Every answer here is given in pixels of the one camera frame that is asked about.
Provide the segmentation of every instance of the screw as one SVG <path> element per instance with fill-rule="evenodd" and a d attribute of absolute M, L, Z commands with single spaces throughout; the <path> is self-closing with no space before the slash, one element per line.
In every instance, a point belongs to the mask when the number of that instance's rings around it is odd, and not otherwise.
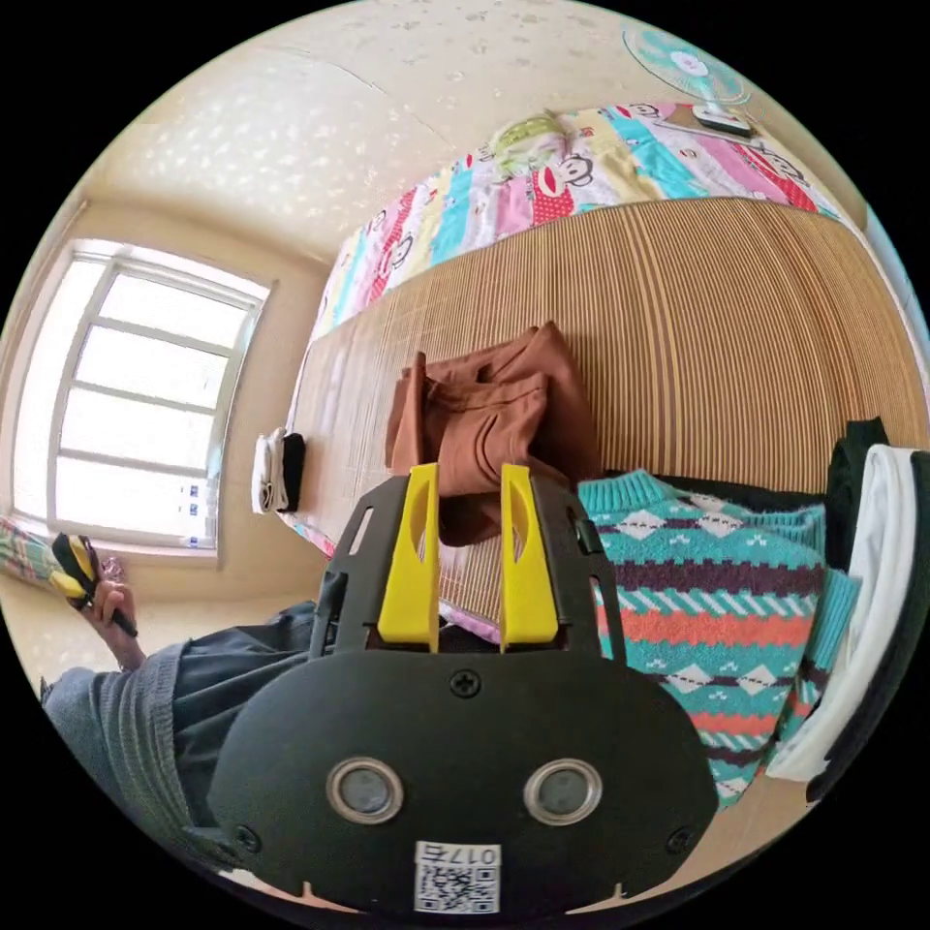
<path fill-rule="evenodd" d="M 689 826 L 675 830 L 666 841 L 666 850 L 672 855 L 686 853 L 695 839 L 695 832 Z"/>
<path fill-rule="evenodd" d="M 452 676 L 449 687 L 457 698 L 473 698 L 481 690 L 481 679 L 466 668 Z"/>
<path fill-rule="evenodd" d="M 256 855 L 262 848 L 262 841 L 259 839 L 259 835 L 254 830 L 250 830 L 247 826 L 242 824 L 238 826 L 233 836 L 235 837 L 235 842 L 247 853 Z"/>

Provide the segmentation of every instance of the teal patterned sweater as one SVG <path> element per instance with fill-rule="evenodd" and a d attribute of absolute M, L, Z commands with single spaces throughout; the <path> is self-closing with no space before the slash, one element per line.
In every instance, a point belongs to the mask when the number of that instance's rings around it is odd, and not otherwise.
<path fill-rule="evenodd" d="M 628 664 L 688 712 L 721 806 L 735 803 L 811 713 L 853 612 L 858 582 L 825 564 L 823 507 L 753 513 L 643 471 L 578 497 L 614 567 Z M 602 643 L 611 657 L 605 624 Z"/>

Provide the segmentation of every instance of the pillow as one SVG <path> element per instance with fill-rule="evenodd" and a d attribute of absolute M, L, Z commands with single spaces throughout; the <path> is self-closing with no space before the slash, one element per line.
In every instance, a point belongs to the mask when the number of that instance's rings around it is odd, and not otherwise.
<path fill-rule="evenodd" d="M 543 110 L 508 123 L 492 137 L 490 149 L 505 174 L 529 174 L 569 154 L 569 140 L 558 117 Z"/>

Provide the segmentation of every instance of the white towel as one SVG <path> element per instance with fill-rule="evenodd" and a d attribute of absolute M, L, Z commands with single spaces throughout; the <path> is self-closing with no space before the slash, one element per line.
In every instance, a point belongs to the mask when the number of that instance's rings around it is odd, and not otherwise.
<path fill-rule="evenodd" d="M 765 773 L 772 778 L 810 782 L 824 772 L 827 754 L 865 698 L 891 642 L 914 567 L 912 452 L 888 446 L 868 451 L 849 572 L 861 578 L 862 587 L 821 702 L 772 759 Z"/>
<path fill-rule="evenodd" d="M 255 513 L 281 511 L 288 505 L 284 486 L 284 437 L 287 431 L 278 427 L 270 436 L 260 436 L 255 444 L 255 464 L 252 468 L 252 510 Z"/>

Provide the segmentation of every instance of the brown clothing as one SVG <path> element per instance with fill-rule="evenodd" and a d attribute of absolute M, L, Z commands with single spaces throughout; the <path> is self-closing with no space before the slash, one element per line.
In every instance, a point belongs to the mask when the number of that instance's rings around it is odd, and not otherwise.
<path fill-rule="evenodd" d="M 452 546 L 500 533 L 505 463 L 569 485 L 601 476 L 584 385 L 554 323 L 449 361 L 417 354 L 394 390 L 385 464 L 406 475 L 426 462 L 439 463 L 440 539 Z"/>

